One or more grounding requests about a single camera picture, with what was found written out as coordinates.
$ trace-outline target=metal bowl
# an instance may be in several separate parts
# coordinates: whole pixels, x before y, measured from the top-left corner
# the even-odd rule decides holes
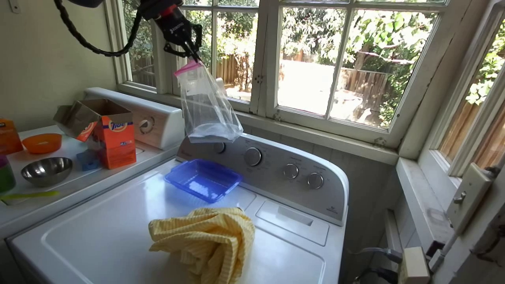
[[[65,156],[45,157],[26,165],[21,175],[37,187],[64,181],[73,172],[73,159]]]

